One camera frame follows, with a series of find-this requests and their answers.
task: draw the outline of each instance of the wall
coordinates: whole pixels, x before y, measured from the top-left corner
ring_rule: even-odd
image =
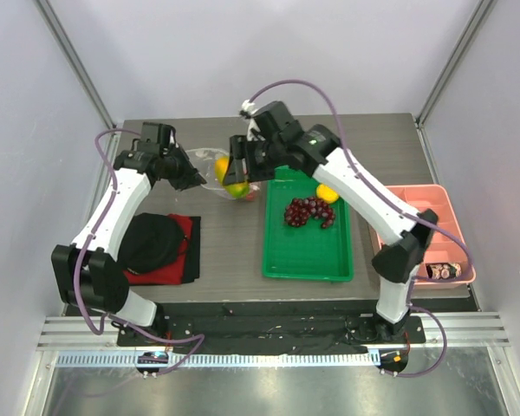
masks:
[[[344,114],[416,114],[478,0],[52,0],[117,120],[228,116],[283,78]],[[301,87],[296,114],[325,114]]]
[[[427,124],[439,177],[520,367],[520,0],[497,2]]]
[[[0,416],[18,414],[46,315],[50,264],[87,214],[101,122],[36,7],[0,2]]]

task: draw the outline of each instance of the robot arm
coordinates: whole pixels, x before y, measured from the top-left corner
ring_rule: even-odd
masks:
[[[57,245],[52,253],[60,296],[65,303],[77,305],[75,262],[88,235],[93,234],[80,270],[81,296],[86,306],[116,314],[124,321],[163,335],[166,324],[161,306],[129,288],[123,269],[116,263],[118,251],[134,213],[156,181],[168,179],[175,189],[182,191],[205,180],[176,142],[175,129],[155,123],[144,124],[141,139],[133,141],[133,150],[124,151],[116,158],[114,170],[117,184],[110,183],[88,224],[70,246]],[[113,203],[112,192],[116,192]],[[103,216],[99,228],[93,232]]]
[[[432,231],[405,218],[383,202],[360,180],[345,158],[340,140],[326,127],[316,125],[304,132],[280,101],[242,113],[250,120],[247,136],[230,138],[230,165],[224,185],[275,177],[275,168],[288,165],[334,189],[362,215],[383,239],[385,246],[372,264],[380,275],[380,298],[376,306],[376,328],[384,337],[399,334],[408,317],[407,294],[418,272]],[[393,195],[350,154],[355,166],[402,212],[420,216],[434,224],[437,215],[418,210]]]

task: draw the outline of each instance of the red cloth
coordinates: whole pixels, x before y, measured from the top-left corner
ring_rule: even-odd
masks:
[[[188,240],[191,239],[192,220],[189,217],[177,214],[169,214],[168,217],[177,221],[181,230],[183,230],[187,237],[187,239],[183,240],[183,243],[179,246],[179,253],[183,254],[179,255],[175,262],[143,275],[134,275],[133,273],[124,270],[123,272],[125,273],[129,284],[181,284],[183,268],[185,267],[185,252],[188,248]]]

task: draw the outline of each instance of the metal corner post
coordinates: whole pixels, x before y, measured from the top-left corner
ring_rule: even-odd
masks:
[[[87,70],[85,69],[81,58],[75,51],[75,48],[71,41],[69,40],[68,34],[60,22],[57,14],[54,11],[54,8],[50,4],[49,0],[33,0],[38,10],[41,12],[42,19],[47,24],[52,33],[52,36],[55,38],[58,46],[62,50],[63,55],[69,62],[69,66],[74,70],[77,79],[81,83],[81,86],[87,93],[88,98],[91,100],[94,109],[101,117],[102,121],[106,128],[115,127],[114,120],[110,116],[102,98],[98,94],[96,87],[94,86],[90,76],[88,75]]]
[[[435,82],[435,85],[432,88],[432,92],[426,99],[426,103],[422,107],[419,116],[416,118],[416,125],[418,127],[423,127],[432,113],[439,97],[443,93],[446,85],[449,83],[449,80],[452,78],[453,74],[458,68],[458,65],[461,63],[462,58],[466,55],[466,52],[470,48],[471,43],[475,39],[478,34],[479,29],[485,22],[485,19],[490,14],[493,6],[497,0],[480,0],[476,9],[472,13],[468,24],[466,25],[462,35],[457,41],[457,44],[454,47],[454,50],[447,61],[447,64],[441,71],[439,78]]]

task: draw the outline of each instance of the pink bin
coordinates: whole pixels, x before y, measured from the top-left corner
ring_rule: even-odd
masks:
[[[440,185],[405,185],[405,186],[388,186],[387,189],[394,193],[397,197],[406,201],[408,204],[423,211],[431,208],[439,216],[438,226],[451,232],[464,242],[462,232],[458,226],[457,217],[452,210],[451,200],[443,186]],[[370,227],[370,235],[372,238],[372,246],[374,252],[381,249],[383,243],[380,236],[376,234]],[[419,275],[427,277],[426,263],[459,263],[462,271],[468,267],[466,254],[453,241],[449,240],[442,234],[435,232],[433,240],[424,256],[424,262],[419,268]],[[463,284],[469,284],[476,280],[476,271],[472,267],[471,275],[459,282],[416,282],[416,286],[424,289],[451,289]]]

